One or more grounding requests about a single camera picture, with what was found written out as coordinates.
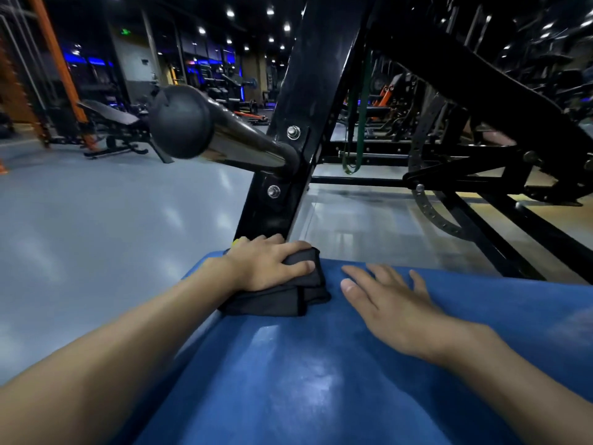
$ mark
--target green resistance band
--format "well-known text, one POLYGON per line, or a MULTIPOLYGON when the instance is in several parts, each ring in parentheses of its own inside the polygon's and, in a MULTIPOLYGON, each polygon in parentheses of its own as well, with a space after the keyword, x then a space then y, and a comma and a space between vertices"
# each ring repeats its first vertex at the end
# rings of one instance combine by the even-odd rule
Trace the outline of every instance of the green resistance band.
MULTIPOLYGON (((365 125, 367 124, 367 105, 369 102, 369 91, 371 86, 372 65, 371 50, 367 51, 367 57, 364 62, 364 78, 362 81, 362 90, 360 94, 360 106, 358 107, 358 137, 356 142, 356 164, 349 164, 350 144, 352 143, 352 134, 348 132, 348 139, 342 152, 342 168, 348 175, 356 173, 362 165, 362 154, 365 150, 365 125)), ((358 87, 350 90, 348 96, 348 119, 352 119, 356 112, 356 102, 358 100, 358 87)))

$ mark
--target fingernail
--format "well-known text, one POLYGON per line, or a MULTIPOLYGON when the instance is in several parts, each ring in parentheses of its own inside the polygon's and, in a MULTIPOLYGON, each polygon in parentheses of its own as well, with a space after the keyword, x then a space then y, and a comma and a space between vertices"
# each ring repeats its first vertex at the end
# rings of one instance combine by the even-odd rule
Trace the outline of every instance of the fingernail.
POLYGON ((355 285, 356 285, 356 283, 354 281, 352 281, 352 279, 348 279, 348 278, 342 279, 342 282, 340 283, 340 287, 342 288, 342 292, 348 292, 355 285))

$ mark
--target black rubber end cap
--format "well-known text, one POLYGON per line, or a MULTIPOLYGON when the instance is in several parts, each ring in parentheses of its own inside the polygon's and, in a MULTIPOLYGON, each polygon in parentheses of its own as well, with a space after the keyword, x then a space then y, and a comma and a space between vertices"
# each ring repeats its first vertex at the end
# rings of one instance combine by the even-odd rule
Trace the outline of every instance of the black rubber end cap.
POLYGON ((208 101, 191 86, 167 86, 148 113, 152 139, 168 155, 191 159, 208 148, 214 124, 208 101))

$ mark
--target black cloth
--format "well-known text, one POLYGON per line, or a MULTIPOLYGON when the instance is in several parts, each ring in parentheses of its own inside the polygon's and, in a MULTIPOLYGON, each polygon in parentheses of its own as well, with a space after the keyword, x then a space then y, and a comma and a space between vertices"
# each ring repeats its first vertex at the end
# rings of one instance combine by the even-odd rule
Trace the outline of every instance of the black cloth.
POLYGON ((330 301, 331 295, 326 290, 319 250, 310 248, 296 252, 283 263, 293 265, 301 261, 314 261, 315 270, 309 275, 299 276, 270 289, 239 292, 220 306, 219 310, 232 316, 300 317, 307 313, 307 306, 330 301))

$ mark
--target gray floor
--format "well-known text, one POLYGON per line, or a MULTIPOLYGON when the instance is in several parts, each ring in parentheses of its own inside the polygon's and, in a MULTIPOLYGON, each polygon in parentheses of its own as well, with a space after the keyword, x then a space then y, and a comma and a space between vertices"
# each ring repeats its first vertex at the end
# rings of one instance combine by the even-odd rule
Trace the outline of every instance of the gray floor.
MULTIPOLYGON (((247 171, 199 160, 164 165, 151 152, 89 161, 76 147, 46 151, 27 140, 0 143, 10 170, 0 176, 0 383, 228 247, 251 180, 247 171)), ((363 168, 360 176, 398 171, 363 168)), ((316 170, 341 173, 335 165, 316 170)), ((551 281, 583 283, 499 213, 469 199, 551 281)), ((528 202, 593 246, 593 202, 585 203, 528 202)), ((327 258, 496 275, 473 244, 436 230, 400 189, 312 184, 293 231, 299 238, 327 258)))

